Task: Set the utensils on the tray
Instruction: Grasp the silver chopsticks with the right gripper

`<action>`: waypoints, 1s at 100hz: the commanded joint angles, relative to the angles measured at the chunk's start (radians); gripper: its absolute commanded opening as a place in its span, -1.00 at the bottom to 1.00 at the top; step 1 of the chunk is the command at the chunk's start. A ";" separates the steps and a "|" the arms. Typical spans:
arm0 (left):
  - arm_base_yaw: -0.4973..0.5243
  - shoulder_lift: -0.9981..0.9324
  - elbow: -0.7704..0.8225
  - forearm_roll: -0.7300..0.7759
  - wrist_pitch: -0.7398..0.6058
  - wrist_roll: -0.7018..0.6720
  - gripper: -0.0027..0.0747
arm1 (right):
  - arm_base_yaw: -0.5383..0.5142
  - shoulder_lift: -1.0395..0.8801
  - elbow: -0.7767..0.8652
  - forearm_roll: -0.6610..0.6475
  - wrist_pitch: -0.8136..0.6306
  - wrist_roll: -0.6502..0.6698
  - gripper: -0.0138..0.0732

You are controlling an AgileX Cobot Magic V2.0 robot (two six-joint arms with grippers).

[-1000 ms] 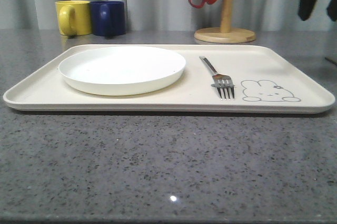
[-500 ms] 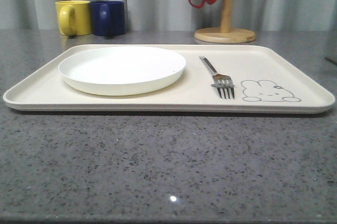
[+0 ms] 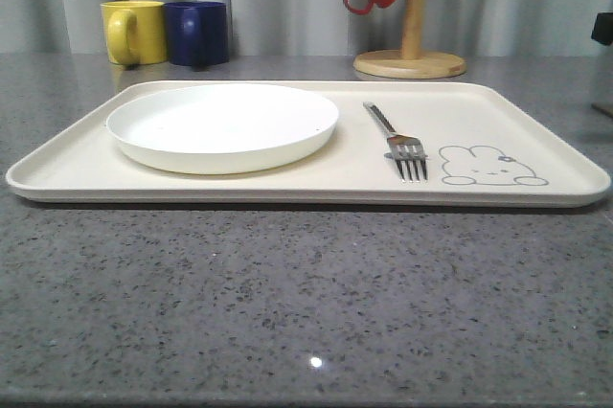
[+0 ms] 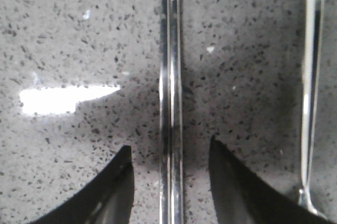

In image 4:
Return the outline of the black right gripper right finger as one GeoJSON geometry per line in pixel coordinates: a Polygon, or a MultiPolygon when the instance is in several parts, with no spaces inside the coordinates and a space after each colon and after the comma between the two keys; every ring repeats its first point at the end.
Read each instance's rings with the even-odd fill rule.
{"type": "Polygon", "coordinates": [[[215,137],[209,175],[219,223],[329,223],[272,188],[215,137]]]}

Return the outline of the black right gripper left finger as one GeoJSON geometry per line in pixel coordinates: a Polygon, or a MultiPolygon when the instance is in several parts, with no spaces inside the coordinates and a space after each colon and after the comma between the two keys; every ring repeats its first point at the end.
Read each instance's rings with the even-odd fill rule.
{"type": "Polygon", "coordinates": [[[129,223],[134,191],[132,149],[124,145],[84,188],[33,223],[129,223]]]}

